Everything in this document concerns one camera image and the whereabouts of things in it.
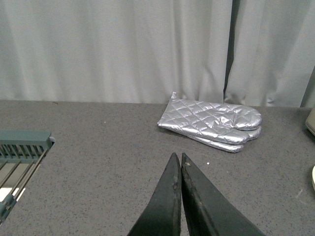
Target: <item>gray countertop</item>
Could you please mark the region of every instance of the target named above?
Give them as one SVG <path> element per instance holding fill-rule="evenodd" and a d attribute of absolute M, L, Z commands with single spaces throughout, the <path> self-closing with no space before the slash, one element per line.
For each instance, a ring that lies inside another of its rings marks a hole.
<path fill-rule="evenodd" d="M 165 107 L 0 101 L 0 129 L 48 130 L 56 139 L 0 235 L 125 236 L 172 152 L 186 152 L 267 236 L 315 235 L 310 109 L 257 107 L 261 135 L 232 154 L 158 128 Z"/>

